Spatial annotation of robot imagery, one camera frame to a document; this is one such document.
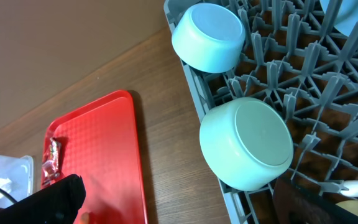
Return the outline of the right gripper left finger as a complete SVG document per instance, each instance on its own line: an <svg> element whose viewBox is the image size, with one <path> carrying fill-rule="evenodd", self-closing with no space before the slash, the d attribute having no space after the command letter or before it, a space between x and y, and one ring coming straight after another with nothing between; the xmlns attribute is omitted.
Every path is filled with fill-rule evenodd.
<svg viewBox="0 0 358 224"><path fill-rule="evenodd" d="M0 208L0 224L72 224L85 197L83 179L72 174L7 208Z"/></svg>

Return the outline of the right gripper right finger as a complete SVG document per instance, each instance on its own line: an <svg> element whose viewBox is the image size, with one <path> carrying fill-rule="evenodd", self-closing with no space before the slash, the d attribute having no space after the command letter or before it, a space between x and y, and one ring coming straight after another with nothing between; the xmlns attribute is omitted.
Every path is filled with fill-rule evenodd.
<svg viewBox="0 0 358 224"><path fill-rule="evenodd" d="M357 215L282 177L275 182L273 204L280 223L358 223Z"/></svg>

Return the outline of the red candy wrapper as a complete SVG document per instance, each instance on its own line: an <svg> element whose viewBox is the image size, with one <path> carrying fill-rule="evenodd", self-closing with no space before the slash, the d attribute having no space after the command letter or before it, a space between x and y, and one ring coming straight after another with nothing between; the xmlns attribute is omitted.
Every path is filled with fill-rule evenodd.
<svg viewBox="0 0 358 224"><path fill-rule="evenodd" d="M47 151L44 154L44 160L42 164L43 170L43 182L42 187L48 186L51 181L57 179L60 176L60 151L61 143L55 138L50 138L50 144Z"/></svg>

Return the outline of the mint green bowl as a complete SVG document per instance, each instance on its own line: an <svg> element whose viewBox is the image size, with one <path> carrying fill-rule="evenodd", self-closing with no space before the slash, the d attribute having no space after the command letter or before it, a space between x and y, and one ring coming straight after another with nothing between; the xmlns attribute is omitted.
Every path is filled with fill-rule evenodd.
<svg viewBox="0 0 358 224"><path fill-rule="evenodd" d="M293 140L284 120L255 98L238 98L207 112L200 146L214 174L242 191L262 188L293 160Z"/></svg>

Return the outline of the light blue bowl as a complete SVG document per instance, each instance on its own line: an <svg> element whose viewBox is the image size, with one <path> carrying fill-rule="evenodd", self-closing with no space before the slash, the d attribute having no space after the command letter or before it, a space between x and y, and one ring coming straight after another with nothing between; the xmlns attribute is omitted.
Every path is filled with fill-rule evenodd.
<svg viewBox="0 0 358 224"><path fill-rule="evenodd" d="M245 42L241 20L213 3L189 7L172 34L176 54L189 66L208 73L235 67Z"/></svg>

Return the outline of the large light blue plate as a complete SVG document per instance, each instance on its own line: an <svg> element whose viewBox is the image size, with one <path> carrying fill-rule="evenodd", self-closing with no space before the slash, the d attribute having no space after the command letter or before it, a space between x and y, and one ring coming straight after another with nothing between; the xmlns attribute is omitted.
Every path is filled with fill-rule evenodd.
<svg viewBox="0 0 358 224"><path fill-rule="evenodd" d="M342 35L349 37L358 22L358 0L320 0L319 2L324 15L328 16L322 23L328 25L326 33L336 29Z"/></svg>

